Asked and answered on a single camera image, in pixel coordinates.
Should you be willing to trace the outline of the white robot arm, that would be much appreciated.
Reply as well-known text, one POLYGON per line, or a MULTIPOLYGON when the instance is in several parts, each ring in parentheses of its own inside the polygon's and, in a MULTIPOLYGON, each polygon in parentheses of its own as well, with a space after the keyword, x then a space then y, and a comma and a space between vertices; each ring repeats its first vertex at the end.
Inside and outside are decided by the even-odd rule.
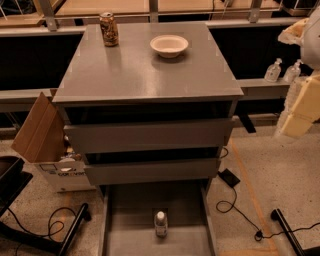
POLYGON ((274 137, 293 141, 302 137, 320 119, 320 7, 278 36, 285 44, 300 46, 301 61, 313 72, 290 83, 285 109, 281 112, 274 137))

